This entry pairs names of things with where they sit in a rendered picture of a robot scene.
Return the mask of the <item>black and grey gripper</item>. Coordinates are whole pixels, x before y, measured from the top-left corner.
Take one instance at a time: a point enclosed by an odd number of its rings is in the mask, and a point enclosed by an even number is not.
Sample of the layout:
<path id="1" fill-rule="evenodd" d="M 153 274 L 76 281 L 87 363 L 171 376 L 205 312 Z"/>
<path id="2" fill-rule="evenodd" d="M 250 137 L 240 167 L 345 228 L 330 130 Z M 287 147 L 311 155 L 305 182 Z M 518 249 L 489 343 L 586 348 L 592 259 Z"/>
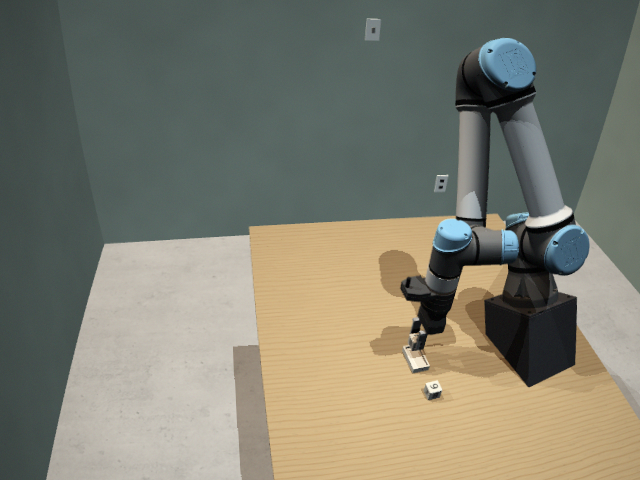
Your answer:
<path id="1" fill-rule="evenodd" d="M 451 280 L 435 278 L 428 267 L 425 278 L 420 275 L 401 281 L 400 289 L 406 301 L 421 304 L 418 317 L 412 319 L 410 331 L 410 334 L 419 333 L 415 351 L 424 349 L 427 335 L 444 332 L 446 316 L 452 307 L 459 279 L 460 276 Z M 424 330 L 420 331 L 421 324 Z"/>

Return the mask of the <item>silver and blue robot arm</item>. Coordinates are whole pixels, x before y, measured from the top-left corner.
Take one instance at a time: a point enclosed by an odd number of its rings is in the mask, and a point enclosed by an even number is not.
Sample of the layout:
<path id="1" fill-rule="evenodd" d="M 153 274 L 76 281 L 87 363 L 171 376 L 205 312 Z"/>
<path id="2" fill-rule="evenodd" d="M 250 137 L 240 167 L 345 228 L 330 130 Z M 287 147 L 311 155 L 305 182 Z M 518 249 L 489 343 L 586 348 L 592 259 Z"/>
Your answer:
<path id="1" fill-rule="evenodd" d="M 429 261 L 429 270 L 442 279 L 459 277 L 463 266 L 508 264 L 503 302 L 516 308 L 555 303 L 553 274 L 578 271 L 590 247 L 562 199 L 533 105 L 535 74 L 532 53 L 510 38 L 489 41 L 462 59 L 455 105 L 460 113 L 456 219 L 438 225 Z M 509 215 L 505 230 L 486 228 L 492 112 L 528 209 Z"/>

